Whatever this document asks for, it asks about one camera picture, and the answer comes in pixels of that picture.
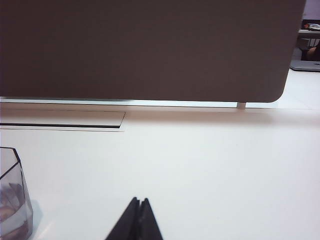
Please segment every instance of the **white desk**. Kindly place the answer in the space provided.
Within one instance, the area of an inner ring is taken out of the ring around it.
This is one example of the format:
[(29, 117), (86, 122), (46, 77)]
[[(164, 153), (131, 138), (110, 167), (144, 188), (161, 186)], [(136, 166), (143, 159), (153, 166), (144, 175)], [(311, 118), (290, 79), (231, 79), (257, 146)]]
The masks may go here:
[(31, 239), (103, 240), (134, 196), (165, 240), (320, 239), (316, 74), (290, 71), (286, 91), (311, 92), (285, 92), (284, 109), (110, 106), (126, 111), (124, 132), (2, 129), (21, 157)]

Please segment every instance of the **desk surface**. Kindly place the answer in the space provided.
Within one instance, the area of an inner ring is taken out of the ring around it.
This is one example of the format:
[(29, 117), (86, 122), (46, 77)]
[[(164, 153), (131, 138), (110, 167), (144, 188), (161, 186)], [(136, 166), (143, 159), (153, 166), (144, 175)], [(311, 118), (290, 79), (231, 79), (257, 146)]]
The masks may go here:
[(318, 240), (316, 74), (289, 73), (289, 89), (315, 94), (307, 107), (118, 106), (124, 132), (2, 129), (22, 160), (31, 239), (103, 240), (137, 196), (165, 240)]

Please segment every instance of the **person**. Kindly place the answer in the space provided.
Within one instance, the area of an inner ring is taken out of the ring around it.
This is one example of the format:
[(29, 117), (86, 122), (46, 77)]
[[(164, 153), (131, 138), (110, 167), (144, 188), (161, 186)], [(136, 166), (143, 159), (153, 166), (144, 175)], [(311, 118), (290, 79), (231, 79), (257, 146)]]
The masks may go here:
[(320, 62), (320, 42), (316, 47), (312, 47), (306, 53), (306, 58), (309, 61), (319, 61)]

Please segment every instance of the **white wall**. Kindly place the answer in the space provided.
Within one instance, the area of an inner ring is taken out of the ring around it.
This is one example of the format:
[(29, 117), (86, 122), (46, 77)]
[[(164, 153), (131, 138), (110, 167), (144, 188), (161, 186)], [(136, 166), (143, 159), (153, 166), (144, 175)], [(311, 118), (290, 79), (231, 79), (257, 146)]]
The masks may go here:
[(303, 19), (320, 20), (320, 0), (306, 0)]

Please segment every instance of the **clear pen holder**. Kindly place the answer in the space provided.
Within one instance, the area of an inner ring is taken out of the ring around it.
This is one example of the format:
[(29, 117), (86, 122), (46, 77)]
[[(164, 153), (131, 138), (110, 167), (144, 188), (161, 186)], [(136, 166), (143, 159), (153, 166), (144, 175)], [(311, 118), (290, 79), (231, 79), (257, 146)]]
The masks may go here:
[(0, 147), (0, 240), (26, 240), (33, 231), (33, 209), (14, 148)]

